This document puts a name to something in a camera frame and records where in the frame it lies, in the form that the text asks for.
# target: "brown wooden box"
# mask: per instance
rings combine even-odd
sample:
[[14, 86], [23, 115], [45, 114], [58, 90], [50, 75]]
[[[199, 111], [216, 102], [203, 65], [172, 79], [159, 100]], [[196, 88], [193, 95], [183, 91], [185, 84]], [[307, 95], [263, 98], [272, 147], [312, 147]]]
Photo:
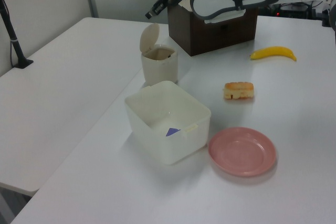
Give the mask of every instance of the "brown wooden box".
[[169, 36], [190, 56], [253, 40], [258, 9], [246, 10], [244, 16], [206, 24], [184, 7], [168, 7]]

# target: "black cable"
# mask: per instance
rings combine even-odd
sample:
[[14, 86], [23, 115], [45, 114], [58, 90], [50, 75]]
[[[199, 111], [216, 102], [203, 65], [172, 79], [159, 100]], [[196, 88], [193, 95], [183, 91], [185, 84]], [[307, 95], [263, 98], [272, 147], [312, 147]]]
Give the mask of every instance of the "black cable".
[[315, 7], [317, 7], [317, 6], [319, 6], [320, 4], [322, 4], [323, 3], [323, 1], [321, 1], [319, 4], [317, 4], [317, 5], [314, 5], [314, 6], [312, 6], [312, 8], [315, 8]]
[[[8, 10], [7, 4], [6, 4], [5, 0], [1, 0], [1, 1], [2, 1], [2, 3], [4, 3], [4, 6], [6, 8], [6, 12], [8, 14], [8, 19], [10, 20], [10, 15], [9, 15], [9, 10]], [[11, 60], [10, 65], [11, 65], [12, 68], [14, 68], [13, 61], [12, 61], [12, 46], [13, 46], [12, 41], [10, 41], [10, 43], [11, 43], [11, 49], [9, 50], [9, 58]]]
[[13, 62], [12, 62], [12, 41], [10, 41], [10, 43], [11, 43], [11, 49], [10, 49], [10, 51], [9, 51], [9, 58], [10, 58], [10, 65], [11, 65], [11, 67], [12, 68], [14, 68], [14, 65], [13, 65]]
[[5, 0], [1, 0], [1, 1], [2, 1], [2, 3], [4, 3], [4, 6], [5, 6], [5, 8], [6, 8], [6, 12], [7, 12], [8, 16], [9, 16], [9, 10], [8, 10], [8, 7], [7, 7], [7, 5], [6, 5]]

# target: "black stand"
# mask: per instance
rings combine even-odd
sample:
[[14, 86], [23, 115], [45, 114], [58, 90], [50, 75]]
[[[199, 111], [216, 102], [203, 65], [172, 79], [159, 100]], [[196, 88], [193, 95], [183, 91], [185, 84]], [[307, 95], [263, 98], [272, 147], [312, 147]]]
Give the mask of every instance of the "black stand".
[[16, 52], [17, 58], [18, 58], [18, 62], [17, 62], [16, 65], [14, 65], [14, 67], [15, 68], [21, 68], [21, 69], [26, 68], [27, 66], [32, 64], [33, 61], [26, 59], [25, 56], [23, 55], [23, 52], [21, 50], [19, 41], [17, 40], [17, 37], [16, 37], [15, 32], [14, 32], [14, 28], [12, 26], [12, 22], [10, 21], [9, 13], [7, 11], [4, 0], [0, 0], [0, 13], [1, 13], [2, 19], [5, 23], [7, 32], [8, 32], [9, 37], [10, 37], [10, 40], [13, 44], [13, 47], [14, 47], [14, 50]]

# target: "plastic storage box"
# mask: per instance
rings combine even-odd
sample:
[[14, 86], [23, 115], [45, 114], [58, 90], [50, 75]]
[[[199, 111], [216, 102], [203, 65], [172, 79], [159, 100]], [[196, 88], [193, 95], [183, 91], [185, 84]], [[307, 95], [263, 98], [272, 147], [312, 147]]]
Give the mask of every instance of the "plastic storage box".
[[164, 164], [207, 143], [210, 110], [171, 81], [141, 89], [125, 99], [125, 107], [136, 139]]

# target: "pink plate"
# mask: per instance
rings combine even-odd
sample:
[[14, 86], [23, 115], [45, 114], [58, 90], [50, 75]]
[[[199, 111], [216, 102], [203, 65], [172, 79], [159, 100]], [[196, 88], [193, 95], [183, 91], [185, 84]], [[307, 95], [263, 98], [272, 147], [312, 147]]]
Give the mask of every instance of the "pink plate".
[[244, 127], [227, 128], [209, 142], [210, 157], [222, 170], [236, 176], [256, 176], [270, 169], [276, 160], [271, 140]]

